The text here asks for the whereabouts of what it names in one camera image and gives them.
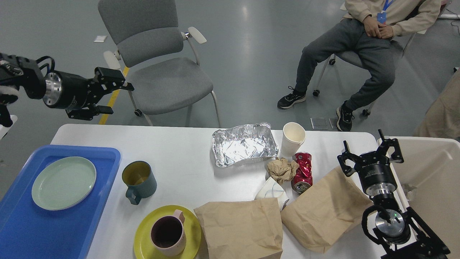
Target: floor tape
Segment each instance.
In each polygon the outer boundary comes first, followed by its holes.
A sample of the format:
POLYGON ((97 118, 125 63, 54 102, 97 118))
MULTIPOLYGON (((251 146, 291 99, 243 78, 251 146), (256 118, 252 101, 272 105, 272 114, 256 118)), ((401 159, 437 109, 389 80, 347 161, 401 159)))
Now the floor tape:
MULTIPOLYGON (((125 78, 128 75, 128 72, 129 72, 129 67, 125 67, 125 69, 123 69, 123 75, 125 76, 125 78)), ((120 93, 120 90, 115 90, 112 92, 112 96, 110 97, 110 100, 107 103, 107 106, 113 108, 116 98, 118 97, 119 93, 120 93)), ((101 119, 99 120, 99 125, 105 125, 108 118, 109 118, 109 114, 103 114, 101 119)))

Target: pink mug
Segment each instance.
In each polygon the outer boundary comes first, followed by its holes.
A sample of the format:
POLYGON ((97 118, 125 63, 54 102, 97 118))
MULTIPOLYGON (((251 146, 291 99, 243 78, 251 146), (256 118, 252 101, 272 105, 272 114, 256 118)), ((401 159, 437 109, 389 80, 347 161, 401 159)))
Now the pink mug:
POLYGON ((175 256, 184 250, 187 241, 184 221, 184 213, 181 210, 155 221, 150 231, 150 240, 162 254, 175 256))

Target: dark teal mug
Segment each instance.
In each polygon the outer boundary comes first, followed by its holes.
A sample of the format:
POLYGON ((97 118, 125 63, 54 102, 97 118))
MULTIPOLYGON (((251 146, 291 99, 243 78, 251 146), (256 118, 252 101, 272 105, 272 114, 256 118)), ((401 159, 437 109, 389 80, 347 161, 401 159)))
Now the dark teal mug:
POLYGON ((152 196, 156 191, 156 180, 147 162, 135 161, 130 163, 121 175, 128 186, 126 198, 131 204, 138 205, 141 199, 152 196))

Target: man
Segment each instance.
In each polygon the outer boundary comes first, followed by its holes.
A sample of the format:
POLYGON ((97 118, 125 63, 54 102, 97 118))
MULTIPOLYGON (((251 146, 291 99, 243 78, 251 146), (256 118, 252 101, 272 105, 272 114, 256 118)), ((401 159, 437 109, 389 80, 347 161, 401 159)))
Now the man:
POLYGON ((439 15, 441 0, 346 0, 345 7, 348 14, 340 23, 303 49, 295 88, 289 87, 293 92, 278 101, 280 109, 305 101, 307 86, 318 63, 333 53, 352 50, 359 55, 371 78, 337 108, 340 131, 350 131, 353 111, 375 101, 393 84, 392 37, 432 26, 439 15), (416 7, 418 14, 405 20, 416 7))
POLYGON ((415 129, 414 136, 460 141, 460 71, 452 76, 443 92, 431 104, 422 123, 415 129))

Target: white napkin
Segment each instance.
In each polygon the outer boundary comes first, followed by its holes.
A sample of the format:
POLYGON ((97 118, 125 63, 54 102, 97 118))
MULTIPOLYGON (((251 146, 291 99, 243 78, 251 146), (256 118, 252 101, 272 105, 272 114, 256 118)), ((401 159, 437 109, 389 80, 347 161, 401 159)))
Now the white napkin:
POLYGON ((286 203, 289 201, 286 192, 283 187, 279 185, 273 178, 269 177, 265 182, 262 189, 257 193, 254 200, 263 199, 263 198, 278 198, 278 206, 280 211, 283 210, 286 203))

